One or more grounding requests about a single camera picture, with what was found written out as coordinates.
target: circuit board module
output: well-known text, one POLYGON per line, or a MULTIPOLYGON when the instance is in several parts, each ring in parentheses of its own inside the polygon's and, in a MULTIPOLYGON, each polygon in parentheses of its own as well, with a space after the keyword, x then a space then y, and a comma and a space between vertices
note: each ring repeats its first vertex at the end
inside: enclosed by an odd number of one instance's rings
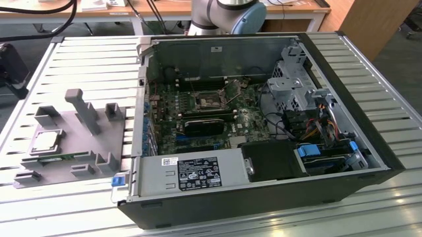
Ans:
POLYGON ((246 77, 152 83, 158 154, 232 149, 245 142, 269 140, 258 108, 261 87, 246 77))

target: red wire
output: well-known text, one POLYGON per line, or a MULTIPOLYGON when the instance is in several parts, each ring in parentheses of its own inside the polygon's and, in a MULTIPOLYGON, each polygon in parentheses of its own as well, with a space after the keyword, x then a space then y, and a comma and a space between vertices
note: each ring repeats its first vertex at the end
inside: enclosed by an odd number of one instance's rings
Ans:
POLYGON ((316 119, 314 119, 314 118, 312 118, 312 119, 310 119, 310 121, 309 121, 309 123, 306 124, 306 132, 309 132, 310 125, 312 125, 312 122, 313 122, 314 120, 316 120, 316 119))

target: blue latch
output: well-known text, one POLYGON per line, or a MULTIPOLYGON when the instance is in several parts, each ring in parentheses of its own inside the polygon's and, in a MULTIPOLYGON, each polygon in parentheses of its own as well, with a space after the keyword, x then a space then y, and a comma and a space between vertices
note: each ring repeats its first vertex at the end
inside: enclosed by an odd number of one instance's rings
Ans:
POLYGON ((111 179, 111 186, 118 187, 118 186, 125 186, 125 176, 117 176, 111 179))
POLYGON ((304 145, 298 148, 301 157, 321 155, 321 151, 317 145, 304 145))
POLYGON ((349 144, 351 144, 352 149, 355 149, 356 151, 359 149, 359 144, 355 141, 352 141, 349 144))

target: aluminum extrusion table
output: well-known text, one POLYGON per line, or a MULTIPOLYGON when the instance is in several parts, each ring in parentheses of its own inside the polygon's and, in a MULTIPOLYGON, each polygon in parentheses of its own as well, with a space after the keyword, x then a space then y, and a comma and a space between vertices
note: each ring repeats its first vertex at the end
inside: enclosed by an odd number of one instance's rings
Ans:
POLYGON ((123 167, 129 169, 138 84, 136 36, 65 38, 51 43, 0 135, 2 236, 421 236, 422 120, 347 37, 309 33, 364 111, 408 170, 341 202, 260 214, 202 225, 144 231, 110 200, 110 178, 15 189, 21 159, 42 105, 71 109, 70 88, 102 107, 127 108, 123 167))

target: white sticker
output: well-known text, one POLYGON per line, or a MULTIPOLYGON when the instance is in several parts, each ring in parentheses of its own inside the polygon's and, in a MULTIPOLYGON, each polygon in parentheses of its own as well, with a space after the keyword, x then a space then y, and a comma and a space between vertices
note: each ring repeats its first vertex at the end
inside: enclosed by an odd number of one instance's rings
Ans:
POLYGON ((224 47, 212 47, 212 53, 224 52, 224 47))
POLYGON ((129 12, 111 12, 111 15, 129 15, 129 12))
POLYGON ((180 160, 178 157, 164 158, 164 159, 161 159, 162 166, 165 166, 165 165, 176 165, 176 164, 178 164, 178 160, 180 160))
POLYGON ((217 182, 220 182, 221 181, 221 179, 218 178, 218 179, 212 179, 210 180, 210 183, 217 183, 217 182))

